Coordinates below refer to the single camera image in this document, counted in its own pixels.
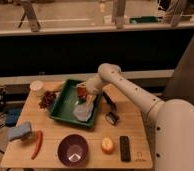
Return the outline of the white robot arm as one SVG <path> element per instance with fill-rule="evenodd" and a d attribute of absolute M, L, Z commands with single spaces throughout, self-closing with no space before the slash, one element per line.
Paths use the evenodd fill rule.
<path fill-rule="evenodd" d="M 194 171 L 194 106 L 182 99 L 163 101 L 121 75 L 119 66 L 103 63 L 86 81 L 89 94 L 106 84 L 117 87 L 155 123 L 155 171 Z"/>

